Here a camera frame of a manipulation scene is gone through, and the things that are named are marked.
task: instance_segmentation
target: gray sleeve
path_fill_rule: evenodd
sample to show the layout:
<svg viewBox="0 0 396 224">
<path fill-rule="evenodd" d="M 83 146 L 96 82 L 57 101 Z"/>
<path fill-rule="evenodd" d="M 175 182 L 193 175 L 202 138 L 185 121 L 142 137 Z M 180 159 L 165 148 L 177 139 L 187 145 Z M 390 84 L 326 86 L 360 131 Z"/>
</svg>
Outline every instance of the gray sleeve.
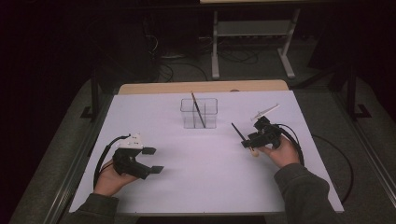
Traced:
<svg viewBox="0 0 396 224">
<path fill-rule="evenodd" d="M 76 212 L 69 214 L 61 223 L 114 223 L 118 204 L 119 200 L 117 198 L 92 193 Z"/>
<path fill-rule="evenodd" d="M 275 174 L 285 201 L 289 224 L 344 223 L 329 202 L 329 184 L 301 164 L 293 163 Z"/>
</svg>

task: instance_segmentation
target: person's left hand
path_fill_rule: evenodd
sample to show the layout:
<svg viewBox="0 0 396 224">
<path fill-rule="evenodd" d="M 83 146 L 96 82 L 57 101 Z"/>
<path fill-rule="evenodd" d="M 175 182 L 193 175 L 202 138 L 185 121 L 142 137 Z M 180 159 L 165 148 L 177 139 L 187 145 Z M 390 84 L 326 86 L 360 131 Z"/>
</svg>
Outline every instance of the person's left hand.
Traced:
<svg viewBox="0 0 396 224">
<path fill-rule="evenodd" d="M 133 175 L 119 175 L 116 170 L 114 170 L 113 160 L 111 160 L 103 165 L 93 193 L 112 196 L 122 189 L 122 187 L 135 181 L 136 179 L 138 178 Z"/>
</svg>

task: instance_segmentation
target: white attachment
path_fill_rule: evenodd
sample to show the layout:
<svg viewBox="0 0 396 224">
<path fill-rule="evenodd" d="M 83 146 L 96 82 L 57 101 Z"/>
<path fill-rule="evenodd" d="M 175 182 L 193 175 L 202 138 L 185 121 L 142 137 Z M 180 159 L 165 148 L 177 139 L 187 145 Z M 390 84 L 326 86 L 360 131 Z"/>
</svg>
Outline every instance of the white attachment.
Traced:
<svg viewBox="0 0 396 224">
<path fill-rule="evenodd" d="M 121 140 L 117 144 L 117 147 L 142 149 L 143 143 L 142 143 L 142 138 L 140 137 L 140 133 L 136 133 L 132 136 L 129 136 Z"/>
</svg>

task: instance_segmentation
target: transparent container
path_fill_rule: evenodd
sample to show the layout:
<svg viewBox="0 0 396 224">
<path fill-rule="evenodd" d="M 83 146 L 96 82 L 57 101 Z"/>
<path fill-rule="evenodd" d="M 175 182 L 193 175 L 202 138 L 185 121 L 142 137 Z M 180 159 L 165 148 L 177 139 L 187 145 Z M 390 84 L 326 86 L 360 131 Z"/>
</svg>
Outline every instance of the transparent container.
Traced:
<svg viewBox="0 0 396 224">
<path fill-rule="evenodd" d="M 185 129 L 215 129 L 218 116 L 218 100 L 215 98 L 182 99 L 180 111 Z"/>
</svg>

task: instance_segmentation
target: white table surface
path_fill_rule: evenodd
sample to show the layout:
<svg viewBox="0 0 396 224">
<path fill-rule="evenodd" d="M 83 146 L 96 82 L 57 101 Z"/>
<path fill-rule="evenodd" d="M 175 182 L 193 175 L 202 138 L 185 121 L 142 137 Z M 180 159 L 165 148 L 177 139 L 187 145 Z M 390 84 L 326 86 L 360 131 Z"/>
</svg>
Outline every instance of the white table surface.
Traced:
<svg viewBox="0 0 396 224">
<path fill-rule="evenodd" d="M 265 214 L 284 211 L 274 180 L 278 168 L 264 154 L 254 158 L 241 145 L 231 123 L 247 136 L 255 132 L 258 111 L 280 104 L 266 117 L 290 126 L 298 135 L 305 166 L 327 180 L 329 200 L 337 212 L 344 211 L 306 126 L 292 91 L 239 91 L 195 93 L 196 98 L 217 98 L 216 129 L 184 129 L 180 101 L 190 93 L 116 95 L 93 149 L 70 212 L 92 192 L 93 173 L 103 150 L 114 138 L 140 133 L 154 155 L 138 155 L 147 166 L 163 171 L 124 187 L 118 212 L 136 216 L 189 216 Z M 110 160 L 116 144 L 107 154 Z"/>
</svg>

